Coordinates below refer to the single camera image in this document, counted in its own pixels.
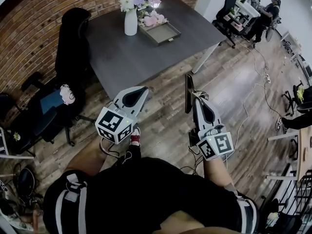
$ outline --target desk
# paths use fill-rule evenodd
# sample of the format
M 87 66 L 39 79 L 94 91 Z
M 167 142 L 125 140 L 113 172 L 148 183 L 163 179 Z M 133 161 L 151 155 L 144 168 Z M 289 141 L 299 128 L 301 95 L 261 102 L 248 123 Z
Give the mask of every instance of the desk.
M 298 135 L 297 174 L 292 176 L 267 176 L 268 179 L 300 180 L 312 166 L 312 126 L 285 135 L 268 138 L 268 141 Z
M 288 38 L 291 46 L 295 46 L 295 50 L 292 49 L 293 56 L 291 57 L 291 61 L 295 59 L 297 54 L 301 54 L 301 44 L 299 43 L 298 39 L 295 38 L 289 31 L 282 37 L 281 42 Z
M 157 12 L 181 32 L 161 46 L 143 33 L 124 34 L 125 13 L 120 9 L 89 21 L 86 37 L 91 66 L 110 99 L 123 89 L 136 86 L 166 68 L 208 49 L 193 69 L 196 73 L 218 44 L 225 40 L 210 22 L 181 0 L 162 0 Z
M 252 18 L 257 18 L 260 16 L 260 13 L 255 8 L 253 8 L 249 3 L 247 3 L 247 1 L 241 3 L 241 0 L 236 0 L 235 5 L 239 8 L 237 13 L 239 13 L 239 11 L 243 11 L 247 15 L 249 15 L 249 20 L 247 20 L 243 24 L 244 27 L 250 22 Z

